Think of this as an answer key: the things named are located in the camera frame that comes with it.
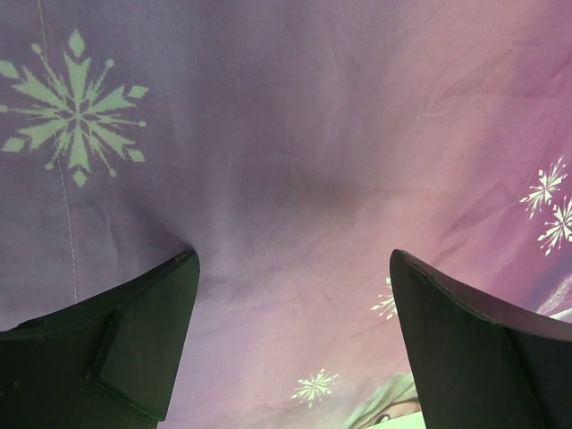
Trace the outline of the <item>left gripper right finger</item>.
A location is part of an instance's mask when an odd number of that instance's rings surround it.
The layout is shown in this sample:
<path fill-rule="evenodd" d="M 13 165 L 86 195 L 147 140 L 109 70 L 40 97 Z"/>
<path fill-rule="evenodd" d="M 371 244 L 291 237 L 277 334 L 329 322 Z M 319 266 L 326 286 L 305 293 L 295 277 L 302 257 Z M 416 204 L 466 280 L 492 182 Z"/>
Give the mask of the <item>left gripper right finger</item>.
<path fill-rule="evenodd" d="M 390 258 L 400 329 L 428 428 L 571 426 L 571 326 Z"/>

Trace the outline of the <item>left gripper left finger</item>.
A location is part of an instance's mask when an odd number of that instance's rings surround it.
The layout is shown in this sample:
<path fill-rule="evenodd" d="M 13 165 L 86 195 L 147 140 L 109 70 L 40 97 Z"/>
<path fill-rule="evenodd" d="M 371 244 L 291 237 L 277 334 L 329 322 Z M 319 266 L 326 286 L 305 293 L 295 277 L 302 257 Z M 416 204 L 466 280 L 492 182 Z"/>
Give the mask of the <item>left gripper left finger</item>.
<path fill-rule="evenodd" d="M 1 333 L 4 423 L 160 423 L 198 291 L 187 251 Z"/>

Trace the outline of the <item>purple Frozen placemat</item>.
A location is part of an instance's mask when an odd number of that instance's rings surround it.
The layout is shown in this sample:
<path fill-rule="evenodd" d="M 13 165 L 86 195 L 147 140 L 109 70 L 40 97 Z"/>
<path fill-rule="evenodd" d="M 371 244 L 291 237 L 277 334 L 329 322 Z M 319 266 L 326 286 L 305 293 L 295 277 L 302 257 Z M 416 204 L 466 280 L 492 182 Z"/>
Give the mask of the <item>purple Frozen placemat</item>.
<path fill-rule="evenodd" d="M 2 329 L 187 248 L 168 428 L 362 416 L 394 249 L 569 322 L 570 2 L 2 2 Z"/>

